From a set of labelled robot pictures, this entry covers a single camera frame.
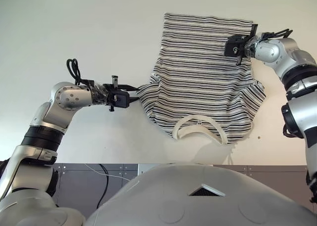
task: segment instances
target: gray panel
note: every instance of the gray panel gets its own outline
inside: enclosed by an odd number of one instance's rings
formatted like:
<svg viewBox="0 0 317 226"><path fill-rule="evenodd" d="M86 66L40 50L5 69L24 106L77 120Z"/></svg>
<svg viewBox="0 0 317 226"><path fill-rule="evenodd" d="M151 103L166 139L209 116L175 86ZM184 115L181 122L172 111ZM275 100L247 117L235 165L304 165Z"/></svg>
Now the gray panel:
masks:
<svg viewBox="0 0 317 226"><path fill-rule="evenodd" d="M248 175L313 211L306 172L249 172Z"/></svg>
<svg viewBox="0 0 317 226"><path fill-rule="evenodd" d="M102 170L98 164L87 164L94 170ZM123 164L103 164L109 170L122 170ZM63 163L63 170L90 170L85 164Z"/></svg>
<svg viewBox="0 0 317 226"><path fill-rule="evenodd" d="M264 172L304 171L306 172L307 167L306 166L248 166L248 172L251 172L251 171L264 171Z"/></svg>
<svg viewBox="0 0 317 226"><path fill-rule="evenodd" d="M121 171L109 174L122 176ZM66 170L62 172L58 204L79 210L86 218L96 210L106 186L106 176L92 170ZM109 186L102 202L111 198L122 186L122 179L109 177Z"/></svg>
<svg viewBox="0 0 317 226"><path fill-rule="evenodd" d="M53 164L53 168L55 169L55 170L61 170L61 168L62 168L62 163L54 163Z"/></svg>
<svg viewBox="0 0 317 226"><path fill-rule="evenodd" d="M226 168L226 169L239 171L239 172L248 171L247 166L245 166L245 165L214 165L214 167Z"/></svg>
<svg viewBox="0 0 317 226"><path fill-rule="evenodd" d="M138 164L124 164L123 170L138 170Z"/></svg>
<svg viewBox="0 0 317 226"><path fill-rule="evenodd" d="M136 170L129 170L129 171L124 171L123 172L123 177L127 178L129 180L132 180L133 178L135 178L138 175L138 172ZM122 186L124 186L126 183L128 183L127 180L123 179L122 180Z"/></svg>

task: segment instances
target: vent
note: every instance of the vent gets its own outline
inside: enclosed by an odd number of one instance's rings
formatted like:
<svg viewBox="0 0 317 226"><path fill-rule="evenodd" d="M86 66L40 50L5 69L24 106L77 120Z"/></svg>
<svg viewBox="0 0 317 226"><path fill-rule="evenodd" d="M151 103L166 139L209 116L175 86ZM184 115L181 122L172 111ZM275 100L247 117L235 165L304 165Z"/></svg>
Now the vent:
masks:
<svg viewBox="0 0 317 226"><path fill-rule="evenodd" d="M226 196L219 190L216 190L208 185L202 184L198 189L189 194L189 196Z"/></svg>

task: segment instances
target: white cable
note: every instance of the white cable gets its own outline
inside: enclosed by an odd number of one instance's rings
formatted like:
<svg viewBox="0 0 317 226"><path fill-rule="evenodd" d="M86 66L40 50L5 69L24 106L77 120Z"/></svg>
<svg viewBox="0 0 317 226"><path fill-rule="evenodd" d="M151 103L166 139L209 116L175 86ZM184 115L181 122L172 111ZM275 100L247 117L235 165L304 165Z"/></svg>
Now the white cable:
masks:
<svg viewBox="0 0 317 226"><path fill-rule="evenodd" d="M122 179L125 179L125 180L127 180L127 181L130 181L129 179L124 178L124 177L121 177L121 176L118 176L118 175L109 175L109 174L100 173L100 172L98 172L98 171L92 169L92 168L91 168L90 166L88 166L86 163L84 163L84 165L85 165L86 167L88 167L90 170L93 170L95 173L98 173L98 174L100 174L100 175L108 175L108 176L118 177L118 178L122 178Z"/></svg>

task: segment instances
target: black clamp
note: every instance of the black clamp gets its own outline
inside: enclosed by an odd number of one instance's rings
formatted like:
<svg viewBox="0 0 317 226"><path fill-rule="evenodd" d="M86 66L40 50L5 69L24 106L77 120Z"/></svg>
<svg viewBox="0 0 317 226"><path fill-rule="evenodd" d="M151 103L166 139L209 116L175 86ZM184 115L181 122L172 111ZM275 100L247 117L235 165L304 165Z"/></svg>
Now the black clamp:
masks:
<svg viewBox="0 0 317 226"><path fill-rule="evenodd" d="M103 86L108 91L110 112L114 111L114 107L127 108L130 103L139 99L139 97L130 97L128 93L128 91L139 91L139 89L129 85L119 85L118 76L112 76L112 84L104 84Z"/></svg>
<svg viewBox="0 0 317 226"><path fill-rule="evenodd" d="M245 56L244 47L247 42L256 34L258 25L253 24L250 35L233 35L228 38L225 44L224 55L226 57L237 57L236 65L241 65L241 61Z"/></svg>

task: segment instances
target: striped t-shirt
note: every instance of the striped t-shirt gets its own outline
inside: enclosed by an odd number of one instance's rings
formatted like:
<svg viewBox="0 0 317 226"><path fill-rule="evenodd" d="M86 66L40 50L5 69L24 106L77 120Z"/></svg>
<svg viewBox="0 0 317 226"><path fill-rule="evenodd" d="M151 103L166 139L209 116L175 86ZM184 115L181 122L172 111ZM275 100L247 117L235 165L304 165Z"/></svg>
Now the striped t-shirt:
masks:
<svg viewBox="0 0 317 226"><path fill-rule="evenodd" d="M138 95L149 119L172 136L175 125L189 115L211 117L227 143L243 138L265 99L264 87L253 79L251 61L225 57L228 37L249 35L252 21L213 16L164 15L161 50L150 83ZM219 136L207 121L201 124Z"/></svg>

